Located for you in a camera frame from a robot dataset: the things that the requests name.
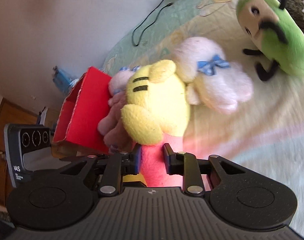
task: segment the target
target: blue ribbon bow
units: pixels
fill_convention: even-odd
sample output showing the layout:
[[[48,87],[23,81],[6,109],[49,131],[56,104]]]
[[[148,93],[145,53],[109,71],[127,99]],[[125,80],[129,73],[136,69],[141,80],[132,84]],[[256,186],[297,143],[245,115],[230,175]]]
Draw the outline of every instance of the blue ribbon bow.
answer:
[[[211,61],[198,61],[197,70],[204,73],[207,76],[216,75],[215,67],[230,68],[228,61],[220,58],[219,55],[214,55]]]

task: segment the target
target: plush toy eye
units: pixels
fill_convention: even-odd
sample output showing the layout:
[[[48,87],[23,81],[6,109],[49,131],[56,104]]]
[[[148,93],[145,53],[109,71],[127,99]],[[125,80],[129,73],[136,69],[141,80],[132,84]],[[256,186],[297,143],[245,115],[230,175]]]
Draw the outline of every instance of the plush toy eye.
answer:
[[[248,28],[245,27],[245,30],[247,31],[248,35],[252,36],[252,34]]]
[[[252,11],[252,14],[255,15],[255,16],[258,16],[259,15],[259,9],[256,8],[256,7],[252,7],[251,8],[251,11]]]

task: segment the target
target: plush toy arm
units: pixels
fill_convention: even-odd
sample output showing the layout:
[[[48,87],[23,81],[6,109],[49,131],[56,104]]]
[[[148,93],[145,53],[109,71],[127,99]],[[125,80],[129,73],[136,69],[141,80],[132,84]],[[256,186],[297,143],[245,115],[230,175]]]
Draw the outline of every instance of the plush toy arm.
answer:
[[[193,83],[188,84],[186,87],[186,100],[190,105],[199,105],[201,103],[201,99],[199,98],[199,94],[195,90]]]
[[[261,63],[256,63],[256,72],[260,80],[262,81],[268,81],[270,80],[276,73],[276,71],[279,69],[279,63],[276,60],[273,60],[271,67],[268,71],[266,71]]]
[[[105,136],[109,131],[111,131],[116,126],[116,124],[117,124],[116,107],[113,106],[110,109],[108,115],[98,123],[98,131],[100,134]]]
[[[154,145],[162,141],[163,132],[156,118],[138,105],[125,105],[121,109],[125,130],[131,138],[142,145]]]
[[[104,136],[104,143],[108,147],[111,145],[118,148],[119,151],[130,152],[132,150],[132,139],[124,129],[121,120],[117,125]]]
[[[112,98],[110,98],[108,101],[108,104],[110,107],[112,107],[114,104],[118,103],[123,98],[125,98],[125,92],[121,91],[121,92],[115,94]]]
[[[243,53],[247,56],[260,56],[263,53],[259,49],[243,49]]]

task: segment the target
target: white plush toy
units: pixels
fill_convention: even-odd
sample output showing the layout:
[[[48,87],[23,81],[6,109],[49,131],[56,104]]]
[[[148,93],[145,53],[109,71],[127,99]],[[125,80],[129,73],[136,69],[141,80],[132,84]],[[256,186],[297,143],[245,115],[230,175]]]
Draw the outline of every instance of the white plush toy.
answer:
[[[187,101],[203,102],[222,114],[236,111],[238,102],[248,101],[253,83],[242,66],[227,62],[222,48],[212,40],[193,37],[173,52],[176,74],[187,83]]]

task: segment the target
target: blue object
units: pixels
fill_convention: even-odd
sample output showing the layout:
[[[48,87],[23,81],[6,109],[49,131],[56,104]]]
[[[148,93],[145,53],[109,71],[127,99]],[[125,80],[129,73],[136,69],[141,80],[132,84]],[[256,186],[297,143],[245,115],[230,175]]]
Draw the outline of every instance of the blue object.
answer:
[[[130,70],[129,67],[121,67],[119,71]]]
[[[141,66],[135,66],[135,67],[132,69],[132,71],[136,72],[136,71],[138,71],[140,68],[141,68]]]
[[[219,55],[215,55],[211,61],[198,61],[197,70],[204,73],[207,76],[216,75],[215,67],[230,68],[228,61],[220,58]]]
[[[53,68],[53,70],[54,84],[65,96],[67,96],[72,90],[72,88],[75,86],[75,84],[79,81],[79,79],[71,76],[70,74],[58,68],[57,66]]]

